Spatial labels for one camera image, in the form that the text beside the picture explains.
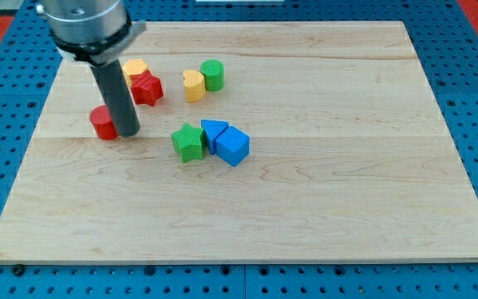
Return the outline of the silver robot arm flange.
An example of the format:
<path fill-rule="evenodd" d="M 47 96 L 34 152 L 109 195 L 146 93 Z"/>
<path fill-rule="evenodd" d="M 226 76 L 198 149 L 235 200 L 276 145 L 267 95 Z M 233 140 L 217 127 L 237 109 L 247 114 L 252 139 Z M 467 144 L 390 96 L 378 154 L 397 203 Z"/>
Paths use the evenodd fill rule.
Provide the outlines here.
<path fill-rule="evenodd" d="M 145 22 L 131 20 L 123 0 L 41 0 L 36 11 L 64 59 L 93 67 L 117 60 L 146 30 Z"/>

